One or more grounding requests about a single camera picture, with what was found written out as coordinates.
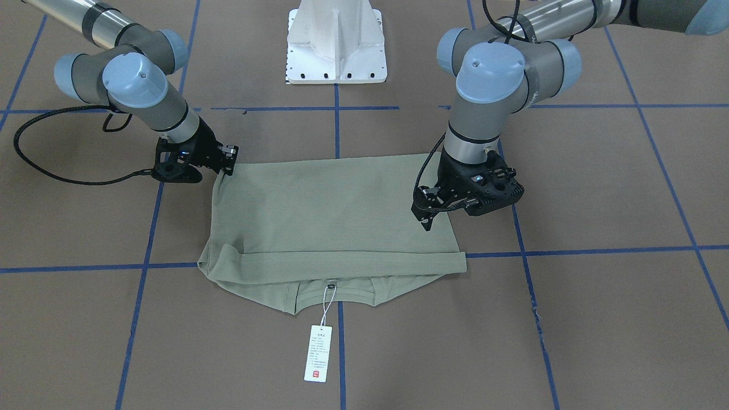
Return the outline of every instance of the white string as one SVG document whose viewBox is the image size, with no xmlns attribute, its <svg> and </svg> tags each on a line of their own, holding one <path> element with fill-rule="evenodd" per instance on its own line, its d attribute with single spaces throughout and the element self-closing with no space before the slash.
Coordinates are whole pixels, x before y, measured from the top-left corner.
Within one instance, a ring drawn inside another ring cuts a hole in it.
<svg viewBox="0 0 729 410">
<path fill-rule="evenodd" d="M 327 305 L 327 290 L 329 289 L 329 285 L 324 287 L 324 300 L 321 301 L 321 307 L 324 309 L 324 314 L 321 316 L 321 322 L 319 323 L 319 326 L 326 326 L 327 325 L 327 312 L 329 311 L 329 307 L 332 305 L 332 302 L 334 301 L 334 295 L 337 294 L 337 285 L 334 286 L 334 292 L 332 293 L 332 300 L 329 301 L 329 304 Z"/>
</svg>

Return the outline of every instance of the white plastic base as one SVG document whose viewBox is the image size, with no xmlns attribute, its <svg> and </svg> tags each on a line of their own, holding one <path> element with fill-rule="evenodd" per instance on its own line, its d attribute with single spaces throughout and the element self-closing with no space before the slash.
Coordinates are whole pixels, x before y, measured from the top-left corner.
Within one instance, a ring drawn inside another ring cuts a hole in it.
<svg viewBox="0 0 729 410">
<path fill-rule="evenodd" d="M 300 8 L 289 13 L 288 43 L 287 83 L 366 84 L 387 79 L 382 13 L 368 0 L 302 0 Z"/>
</svg>

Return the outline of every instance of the blue joint cap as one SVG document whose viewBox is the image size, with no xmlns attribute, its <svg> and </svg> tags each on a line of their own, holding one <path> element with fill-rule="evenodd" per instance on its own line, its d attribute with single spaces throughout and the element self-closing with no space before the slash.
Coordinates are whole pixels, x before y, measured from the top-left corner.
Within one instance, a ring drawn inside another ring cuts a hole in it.
<svg viewBox="0 0 729 410">
<path fill-rule="evenodd" d="M 190 59 L 190 53 L 187 52 L 187 44 L 182 37 L 167 28 L 159 30 L 159 32 L 167 37 L 167 41 L 170 43 L 170 47 L 172 47 L 172 54 L 175 56 L 175 71 L 186 66 Z"/>
<path fill-rule="evenodd" d="M 440 68 L 454 77 L 456 73 L 453 72 L 453 47 L 456 46 L 456 40 L 463 30 L 466 29 L 452 28 L 446 31 L 443 37 L 440 38 L 438 50 L 435 53 L 435 58 L 438 60 Z"/>
<path fill-rule="evenodd" d="M 558 95 L 567 88 L 573 86 L 582 74 L 582 56 L 577 47 L 565 39 L 550 40 L 550 43 L 557 46 L 559 53 L 562 54 L 562 63 L 564 64 L 564 77 L 562 78 L 562 86 L 557 91 Z"/>
<path fill-rule="evenodd" d="M 78 58 L 79 55 L 84 54 L 66 54 L 59 58 L 58 61 L 56 61 L 55 63 L 55 67 L 53 68 L 53 78 L 55 80 L 55 84 L 61 91 L 63 91 L 64 94 L 81 102 L 85 102 L 76 93 L 76 88 L 74 88 L 74 81 L 71 78 L 71 70 L 74 67 L 74 61 L 76 61 L 76 58 Z"/>
<path fill-rule="evenodd" d="M 475 104 L 501 101 L 524 79 L 524 55 L 504 43 L 479 43 L 466 51 L 456 77 L 458 94 Z"/>
<path fill-rule="evenodd" d="M 109 95 L 127 107 L 153 107 L 167 95 L 167 76 L 139 53 L 114 57 L 106 65 L 101 79 Z"/>
<path fill-rule="evenodd" d="M 708 0 L 693 16 L 685 33 L 688 35 L 713 36 L 729 27 L 729 1 Z"/>
</svg>

